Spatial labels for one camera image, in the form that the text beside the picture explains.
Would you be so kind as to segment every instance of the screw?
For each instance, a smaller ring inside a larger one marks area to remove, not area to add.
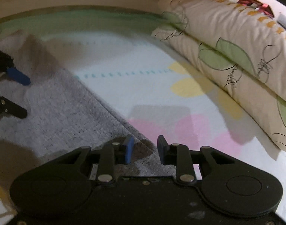
[[[183,182],[193,182],[195,178],[190,174],[183,174],[179,177],[179,179]]]
[[[27,225],[27,223],[24,222],[24,221],[18,221],[18,222],[17,222],[17,225]]]
[[[112,181],[113,177],[109,174],[101,174],[97,178],[100,182],[108,183],[109,181]]]
[[[142,184],[143,184],[143,185],[150,185],[150,182],[147,181],[147,180],[145,180],[145,181],[142,182]]]

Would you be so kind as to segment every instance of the folded gray fabric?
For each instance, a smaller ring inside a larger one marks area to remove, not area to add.
[[[117,168],[126,175],[171,175],[163,167],[155,146],[134,127],[61,68],[34,36],[17,32],[0,41],[0,50],[11,55],[17,68],[31,79],[22,86],[0,80],[0,96],[28,111],[26,119],[0,115],[0,185],[80,146],[100,148],[132,134],[132,164]]]

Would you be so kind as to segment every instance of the beige pillow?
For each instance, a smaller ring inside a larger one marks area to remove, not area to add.
[[[286,31],[259,12],[226,0],[160,0],[174,26],[205,42],[286,101]]]
[[[185,56],[237,101],[272,141],[286,151],[286,102],[221,53],[182,33],[156,29],[153,35]]]

